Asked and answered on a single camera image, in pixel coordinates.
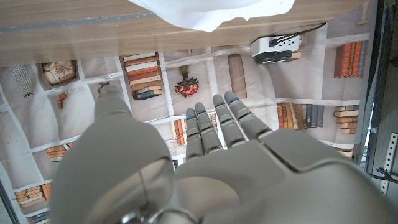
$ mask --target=white fabric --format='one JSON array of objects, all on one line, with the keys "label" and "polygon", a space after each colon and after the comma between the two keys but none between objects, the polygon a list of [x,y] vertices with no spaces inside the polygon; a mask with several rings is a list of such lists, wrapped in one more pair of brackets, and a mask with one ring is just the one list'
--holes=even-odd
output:
[{"label": "white fabric", "polygon": [[211,32],[221,23],[237,17],[274,16],[288,12],[294,0],[129,0],[151,10],[178,27]]}]

